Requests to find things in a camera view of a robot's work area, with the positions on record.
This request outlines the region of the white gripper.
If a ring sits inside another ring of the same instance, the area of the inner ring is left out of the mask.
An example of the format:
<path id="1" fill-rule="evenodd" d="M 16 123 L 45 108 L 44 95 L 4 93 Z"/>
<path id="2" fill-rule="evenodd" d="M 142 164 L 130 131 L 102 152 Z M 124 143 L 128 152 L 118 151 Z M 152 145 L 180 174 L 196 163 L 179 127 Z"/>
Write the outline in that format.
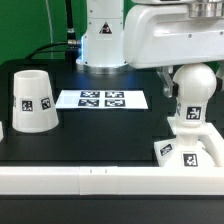
<path id="1" fill-rule="evenodd" d="M 187 4 L 135 5 L 126 16 L 123 54 L 134 68 L 158 67 L 163 94 L 176 97 L 171 65 L 224 60 L 224 18 L 192 18 Z M 224 91 L 224 62 L 216 81 Z"/>

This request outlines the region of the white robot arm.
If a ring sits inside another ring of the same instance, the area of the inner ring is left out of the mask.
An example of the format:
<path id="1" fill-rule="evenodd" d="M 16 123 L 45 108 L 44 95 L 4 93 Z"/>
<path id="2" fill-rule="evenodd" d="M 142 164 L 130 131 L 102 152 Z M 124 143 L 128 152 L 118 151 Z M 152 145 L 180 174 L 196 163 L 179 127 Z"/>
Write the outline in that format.
<path id="1" fill-rule="evenodd" d="M 155 68 L 172 97 L 177 65 L 224 60 L 224 0 L 86 0 L 80 69 L 113 74 L 129 65 Z"/>

